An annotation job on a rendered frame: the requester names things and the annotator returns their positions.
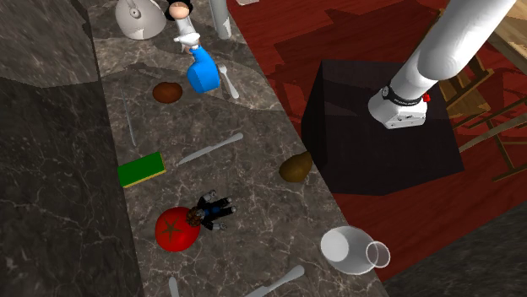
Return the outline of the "brown oval potato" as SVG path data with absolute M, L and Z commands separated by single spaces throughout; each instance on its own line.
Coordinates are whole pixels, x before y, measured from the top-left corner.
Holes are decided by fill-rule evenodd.
M 279 169 L 280 177 L 288 182 L 301 182 L 312 168 L 312 156 L 308 151 L 295 154 L 287 159 Z

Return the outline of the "silver table knife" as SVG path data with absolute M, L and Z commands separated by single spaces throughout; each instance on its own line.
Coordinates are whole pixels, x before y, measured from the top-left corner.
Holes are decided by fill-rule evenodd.
M 226 140 L 220 142 L 220 143 L 217 143 L 215 145 L 212 145 L 212 146 L 208 146 L 208 147 L 205 147 L 205 148 L 202 148 L 200 149 L 199 151 L 196 151 L 184 158 L 182 158 L 177 164 L 178 165 L 182 165 L 182 164 L 185 164 L 191 160 L 194 160 L 202 155 L 205 155 L 205 154 L 208 154 L 210 153 L 211 151 L 215 150 L 215 149 L 218 149 L 218 148 L 221 148 L 229 143 L 234 143 L 236 141 L 239 141 L 243 139 L 243 134 L 241 132 L 237 133 L 237 134 L 234 134 L 233 136 L 227 138 Z

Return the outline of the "dark-suited doll figure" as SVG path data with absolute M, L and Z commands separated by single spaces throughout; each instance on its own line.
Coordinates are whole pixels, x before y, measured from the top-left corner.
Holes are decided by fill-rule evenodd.
M 231 197 L 217 199 L 217 191 L 210 190 L 200 197 L 196 206 L 186 215 L 186 222 L 191 227 L 203 226 L 207 230 L 226 230 L 227 227 L 217 219 L 234 214 L 237 211 Z

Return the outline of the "blue spray bottle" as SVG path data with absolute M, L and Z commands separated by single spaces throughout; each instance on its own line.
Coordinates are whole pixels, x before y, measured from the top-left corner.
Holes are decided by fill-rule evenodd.
M 206 93 L 220 86 L 220 76 L 214 60 L 202 47 L 191 48 L 194 62 L 187 70 L 187 79 L 197 93 Z

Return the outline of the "black robot stand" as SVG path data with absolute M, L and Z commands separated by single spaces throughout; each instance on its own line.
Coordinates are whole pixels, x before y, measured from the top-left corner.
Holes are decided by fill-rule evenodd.
M 426 121 L 387 129 L 367 103 L 396 62 L 323 60 L 302 117 L 302 141 L 333 193 L 380 196 L 463 171 L 445 100 L 428 90 Z

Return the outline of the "dark brown round potato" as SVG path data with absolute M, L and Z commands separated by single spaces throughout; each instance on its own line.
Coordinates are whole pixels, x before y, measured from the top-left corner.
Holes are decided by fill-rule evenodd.
M 161 82 L 152 90 L 154 99 L 164 104 L 176 102 L 182 97 L 182 93 L 182 86 L 178 83 Z

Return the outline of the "red tomato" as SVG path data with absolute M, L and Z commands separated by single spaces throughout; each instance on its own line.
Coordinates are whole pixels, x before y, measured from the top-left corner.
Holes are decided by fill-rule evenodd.
M 198 238 L 200 225 L 187 222 L 189 208 L 175 207 L 164 211 L 155 224 L 155 239 L 165 251 L 185 251 Z

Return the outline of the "green and yellow sponge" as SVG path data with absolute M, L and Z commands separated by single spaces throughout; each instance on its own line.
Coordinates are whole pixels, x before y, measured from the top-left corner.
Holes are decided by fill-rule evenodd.
M 146 155 L 117 168 L 119 182 L 123 188 L 128 188 L 164 173 L 166 173 L 166 166 L 160 152 Z

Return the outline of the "grey cylinder bottle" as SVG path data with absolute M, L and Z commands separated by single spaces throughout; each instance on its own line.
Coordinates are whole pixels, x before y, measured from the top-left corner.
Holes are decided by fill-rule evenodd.
M 215 30 L 221 40 L 231 38 L 231 19 L 226 0 L 209 0 Z

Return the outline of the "chef figure with white coat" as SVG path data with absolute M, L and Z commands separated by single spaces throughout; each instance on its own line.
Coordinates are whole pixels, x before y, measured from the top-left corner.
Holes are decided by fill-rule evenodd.
M 189 15 L 193 11 L 191 0 L 166 0 L 168 8 L 165 11 L 166 19 L 177 24 L 179 35 L 195 33 Z

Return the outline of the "white kettle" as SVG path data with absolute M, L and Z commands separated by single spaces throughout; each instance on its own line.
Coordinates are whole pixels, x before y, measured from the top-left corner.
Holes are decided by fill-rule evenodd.
M 166 26 L 166 17 L 154 0 L 118 0 L 115 17 L 123 34 L 143 41 L 158 35 Z

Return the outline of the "wooden chair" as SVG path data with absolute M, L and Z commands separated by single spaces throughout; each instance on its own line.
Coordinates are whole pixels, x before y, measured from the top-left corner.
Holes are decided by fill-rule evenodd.
M 444 100 L 446 101 L 446 109 L 449 118 L 453 119 L 462 116 L 464 117 L 463 120 L 458 121 L 453 126 L 454 130 L 458 127 L 462 127 L 464 124 L 474 121 L 478 116 L 482 116 L 491 110 L 491 107 L 486 102 L 481 93 L 477 90 L 477 87 L 489 79 L 494 74 L 494 70 L 492 68 L 485 68 L 477 54 L 475 54 L 470 59 L 467 64 L 467 68 L 474 74 L 473 79 L 470 79 L 465 71 L 462 70 L 455 77 L 438 82 L 438 86 L 441 90 Z M 467 126 L 468 129 L 472 129 L 485 122 L 489 128 L 489 132 L 481 134 L 480 136 L 474 138 L 472 142 L 468 142 L 463 148 L 459 148 L 459 150 L 468 149 L 469 144 L 475 145 L 477 142 L 482 142 L 485 139 L 493 138 L 508 167 L 506 172 L 492 178 L 494 182 L 503 180 L 510 176 L 516 175 L 519 172 L 527 170 L 527 162 L 515 167 L 512 160 L 508 156 L 507 150 L 504 147 L 505 144 L 527 145 L 527 142 L 503 142 L 499 137 L 501 132 L 504 132 L 510 128 L 527 127 L 527 120 L 520 119 L 520 117 L 517 116 L 514 119 L 506 121 L 498 126 L 494 126 L 492 124 L 493 118 L 496 116 L 501 116 L 505 112 L 511 111 L 514 107 L 521 104 L 527 104 L 527 95 L 517 102 L 507 105 L 499 111 L 491 113 L 489 116 L 484 116 L 482 119 Z

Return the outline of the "wooden table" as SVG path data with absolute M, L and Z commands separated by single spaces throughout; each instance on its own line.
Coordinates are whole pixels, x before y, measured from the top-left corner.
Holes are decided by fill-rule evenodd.
M 488 42 L 527 73 L 527 0 L 517 0 Z

